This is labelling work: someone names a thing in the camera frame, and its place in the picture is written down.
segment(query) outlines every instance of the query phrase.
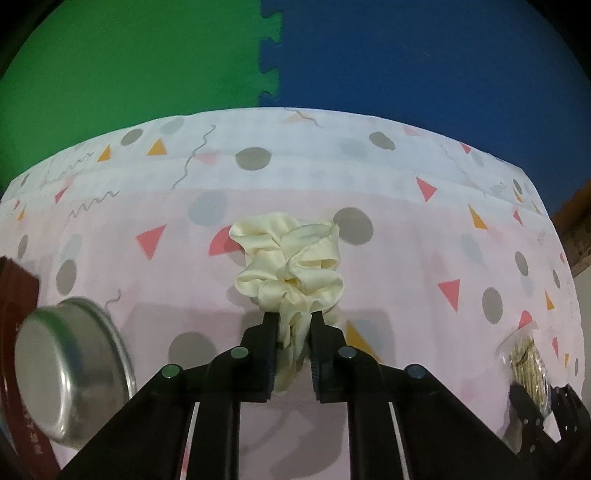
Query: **blue foam mat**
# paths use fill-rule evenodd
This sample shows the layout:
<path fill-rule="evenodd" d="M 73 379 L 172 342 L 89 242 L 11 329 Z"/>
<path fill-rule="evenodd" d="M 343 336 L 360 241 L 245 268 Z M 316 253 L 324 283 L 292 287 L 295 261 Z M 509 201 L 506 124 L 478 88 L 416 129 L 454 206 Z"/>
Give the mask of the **blue foam mat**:
<path fill-rule="evenodd" d="M 519 165 L 550 214 L 591 173 L 591 83 L 525 0 L 261 0 L 279 94 L 261 106 L 363 113 L 447 135 Z"/>

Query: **squiggly line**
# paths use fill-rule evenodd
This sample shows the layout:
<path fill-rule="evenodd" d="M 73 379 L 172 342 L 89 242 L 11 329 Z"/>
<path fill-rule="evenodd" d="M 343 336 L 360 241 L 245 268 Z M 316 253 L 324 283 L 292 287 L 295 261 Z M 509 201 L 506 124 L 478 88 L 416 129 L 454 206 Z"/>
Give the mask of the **squiggly line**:
<path fill-rule="evenodd" d="M 302 112 L 300 112 L 299 110 L 296 110 L 295 108 L 285 108 L 285 110 L 287 110 L 288 112 L 295 112 L 300 117 L 302 117 L 304 120 L 310 120 L 311 122 L 314 122 L 315 126 L 317 126 L 318 128 L 324 128 L 322 125 L 319 125 L 319 123 L 316 121 L 315 118 L 305 115 Z"/>
<path fill-rule="evenodd" d="M 193 150 L 193 152 L 191 153 L 191 156 L 185 162 L 184 175 L 173 183 L 173 187 L 171 188 L 171 190 L 174 190 L 177 187 L 177 185 L 179 183 L 181 183 L 184 179 L 186 179 L 187 176 L 189 175 L 189 162 L 193 159 L 193 157 L 197 153 L 197 150 L 199 150 L 200 148 L 203 148 L 205 145 L 207 145 L 207 136 L 216 129 L 215 125 L 211 125 L 211 127 L 212 127 L 212 129 L 202 137 L 203 143 L 201 145 L 199 145 L 195 150 Z"/>
<path fill-rule="evenodd" d="M 102 202 L 102 201 L 103 201 L 105 198 L 107 198 L 107 195 L 110 195 L 110 196 L 111 196 L 111 198 L 113 198 L 113 197 L 117 197 L 117 194 L 118 194 L 118 193 L 119 193 L 119 190 L 118 190 L 117 192 L 115 192 L 115 193 L 113 193 L 112 191 L 110 191 L 110 190 L 109 190 L 107 193 L 105 193 L 105 194 L 103 195 L 103 198 L 101 198 L 101 199 L 100 199 L 100 198 L 98 198 L 98 197 L 96 197 L 96 198 L 93 198 L 93 199 L 90 201 L 90 203 L 88 204 L 88 206 L 86 206 L 86 204 L 85 204 L 85 203 L 83 203 L 82 205 L 80 205 L 80 206 L 78 207 L 78 210 L 77 210 L 76 212 L 75 212 L 74 210 L 72 210 L 72 211 L 70 212 L 70 214 L 68 215 L 68 222 L 70 221 L 70 218 L 76 218 L 78 215 L 80 215 L 80 212 L 81 212 L 82 210 L 84 210 L 85 212 L 88 212 L 88 210 L 90 209 L 90 207 L 92 207 L 93 203 L 101 203 L 101 202 Z"/>
<path fill-rule="evenodd" d="M 75 161 L 75 162 L 74 162 L 72 165 L 70 165 L 70 166 L 69 166 L 68 168 L 66 168 L 66 169 L 65 169 L 63 172 L 61 172 L 61 173 L 60 173 L 60 174 L 57 176 L 57 178 L 56 178 L 56 179 L 53 179 L 53 180 L 51 180 L 51 182 L 54 182 L 54 181 L 59 181 L 59 180 L 61 180 L 61 179 L 64 177 L 64 175 L 65 175 L 66 173 L 68 173 L 70 170 L 74 170 L 74 168 L 75 168 L 75 166 L 76 166 L 76 165 L 78 165 L 79 163 L 81 163 L 82 161 L 84 161 L 84 159 L 85 159 L 86 157 L 90 157 L 91 155 L 94 155 L 94 152 L 88 152 L 88 153 L 84 154 L 84 156 L 83 156 L 82 158 L 79 158 L 78 160 L 76 160 L 76 161 Z"/>
<path fill-rule="evenodd" d="M 470 183 L 472 183 L 474 186 L 476 186 L 478 188 L 478 190 L 480 190 L 480 187 L 478 187 L 478 185 L 476 185 L 476 183 L 474 183 L 472 181 L 472 179 L 468 176 L 468 174 L 464 170 L 462 170 L 462 168 L 458 165 L 456 159 L 453 158 L 449 153 L 447 153 L 446 148 L 443 145 L 441 145 L 441 144 L 439 144 L 439 146 L 443 149 L 443 151 L 445 152 L 445 155 L 447 155 L 447 158 L 449 158 L 452 162 L 454 162 L 455 165 L 456 165 L 456 168 L 465 175 L 465 177 L 468 179 L 468 181 Z"/>
<path fill-rule="evenodd" d="M 107 300 L 107 302 L 105 303 L 105 311 L 106 311 L 106 312 L 108 312 L 108 311 L 109 311 L 109 309 L 108 309 L 107 307 L 108 307 L 110 304 L 112 304 L 112 303 L 115 303 L 115 302 L 117 302 L 117 301 L 120 301 L 120 300 L 121 300 L 121 289 L 119 289 L 119 293 L 117 294 L 117 296 L 116 296 L 116 297 L 114 297 L 114 298 L 112 298 L 112 299 L 110 299 L 110 300 Z"/>

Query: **red triangle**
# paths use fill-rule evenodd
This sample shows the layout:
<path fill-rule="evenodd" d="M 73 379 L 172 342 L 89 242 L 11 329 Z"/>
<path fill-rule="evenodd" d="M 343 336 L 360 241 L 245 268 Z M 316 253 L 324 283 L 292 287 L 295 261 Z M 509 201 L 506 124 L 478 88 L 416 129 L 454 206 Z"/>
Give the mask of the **red triangle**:
<path fill-rule="evenodd" d="M 242 250 L 242 247 L 230 238 L 230 225 L 222 228 L 209 244 L 209 256 L 227 254 Z"/>
<path fill-rule="evenodd" d="M 56 193 L 56 195 L 54 196 L 56 203 L 60 201 L 60 198 L 62 195 L 64 195 L 64 192 L 68 189 L 68 187 L 66 187 L 63 190 L 60 190 L 59 192 Z"/>
<path fill-rule="evenodd" d="M 556 352 L 556 358 L 558 358 L 558 339 L 556 337 L 552 338 L 552 347 Z"/>
<path fill-rule="evenodd" d="M 523 312 L 521 312 L 521 318 L 519 320 L 519 326 L 517 328 L 524 327 L 525 325 L 533 321 L 534 319 L 531 317 L 531 314 L 527 310 L 524 310 Z"/>
<path fill-rule="evenodd" d="M 433 186 L 428 184 L 426 181 L 421 180 L 417 177 L 418 187 L 421 189 L 423 194 L 423 198 L 425 198 L 425 202 L 428 202 L 429 199 L 433 196 L 433 194 L 437 191 L 437 189 Z"/>
<path fill-rule="evenodd" d="M 166 225 L 162 225 L 135 237 L 148 260 L 152 260 L 165 227 Z"/>
<path fill-rule="evenodd" d="M 443 292 L 449 305 L 457 312 L 457 302 L 460 297 L 460 280 L 444 281 L 437 284 Z"/>
<path fill-rule="evenodd" d="M 421 134 L 417 132 L 414 128 L 410 128 L 408 125 L 404 125 L 403 128 L 404 133 L 406 133 L 409 137 L 420 137 Z"/>
<path fill-rule="evenodd" d="M 519 216 L 519 212 L 518 212 L 517 210 L 516 210 L 516 211 L 515 211 L 515 213 L 513 214 L 513 218 L 514 218 L 515 220 L 517 220 L 517 221 L 518 221 L 518 222 L 521 224 L 521 226 L 523 226 L 523 222 L 521 221 L 521 217 Z"/>

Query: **white fabric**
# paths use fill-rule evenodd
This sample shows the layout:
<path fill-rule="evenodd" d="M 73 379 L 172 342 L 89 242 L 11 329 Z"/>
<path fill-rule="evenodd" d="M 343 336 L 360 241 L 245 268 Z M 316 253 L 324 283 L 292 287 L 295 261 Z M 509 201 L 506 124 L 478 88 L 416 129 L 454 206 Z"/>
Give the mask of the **white fabric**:
<path fill-rule="evenodd" d="M 273 212 L 238 220 L 230 237 L 246 255 L 236 289 L 256 299 L 264 312 L 280 314 L 275 391 L 285 391 L 307 356 L 311 312 L 327 312 L 343 293 L 336 272 L 339 227 L 302 225 L 287 213 Z"/>

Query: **orange triangle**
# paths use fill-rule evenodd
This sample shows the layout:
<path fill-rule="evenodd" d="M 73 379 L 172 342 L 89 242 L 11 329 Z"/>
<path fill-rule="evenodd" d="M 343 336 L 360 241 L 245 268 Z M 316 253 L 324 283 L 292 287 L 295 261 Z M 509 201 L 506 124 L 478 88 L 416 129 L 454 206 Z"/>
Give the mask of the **orange triangle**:
<path fill-rule="evenodd" d="M 295 122 L 305 122 L 306 118 L 304 118 L 302 115 L 298 115 L 298 113 L 292 113 L 289 117 L 287 117 L 285 120 L 283 120 L 283 123 L 285 124 L 292 124 Z"/>
<path fill-rule="evenodd" d="M 518 222 L 521 224 L 521 226 L 523 226 L 523 222 L 521 221 L 521 217 L 520 217 L 520 215 L 519 215 L 519 212 L 518 212 L 517 210 L 516 210 L 516 211 L 515 211 L 515 213 L 513 214 L 513 218 L 514 218 L 515 220 L 517 220 L 517 221 L 518 221 Z"/>
<path fill-rule="evenodd" d="M 165 227 L 166 225 L 161 225 L 135 237 L 148 260 L 152 260 Z"/>
<path fill-rule="evenodd" d="M 350 320 L 347 321 L 347 345 L 354 346 L 368 355 L 373 356 L 377 362 L 381 362 L 374 349 L 369 346 L 369 343 L 355 329 Z"/>
<path fill-rule="evenodd" d="M 546 294 L 546 308 L 548 310 L 554 310 L 554 304 L 552 303 L 552 300 L 550 300 L 548 292 L 544 290 L 544 293 Z"/>
<path fill-rule="evenodd" d="M 99 162 L 99 161 L 105 161 L 105 160 L 110 160 L 110 159 L 111 159 L 111 146 L 110 145 L 107 145 L 107 148 L 105 148 L 105 151 L 100 154 L 100 157 L 97 160 L 97 162 Z"/>
<path fill-rule="evenodd" d="M 513 187 L 513 193 L 515 193 L 515 197 L 517 198 L 517 200 L 519 200 L 521 203 L 523 203 L 523 200 L 521 199 L 521 197 L 519 196 L 519 193 L 517 193 L 517 190 L 515 190 L 515 187 Z"/>
<path fill-rule="evenodd" d="M 474 226 L 476 228 L 482 228 L 483 230 L 488 230 L 486 223 L 482 221 L 482 218 L 480 218 L 480 215 L 478 215 L 470 205 L 468 205 L 468 208 L 470 209 L 470 213 L 472 214 L 472 221 L 474 222 Z"/>
<path fill-rule="evenodd" d="M 162 142 L 162 139 L 159 138 L 158 140 L 156 140 L 156 142 L 154 142 L 154 145 L 152 145 L 152 148 L 150 148 L 148 155 L 166 155 L 167 153 L 168 152 L 166 151 L 166 148 L 164 147 L 164 143 Z"/>
<path fill-rule="evenodd" d="M 444 281 L 438 283 L 437 286 L 445 295 L 449 305 L 457 312 L 457 303 L 460 299 L 460 280 Z"/>

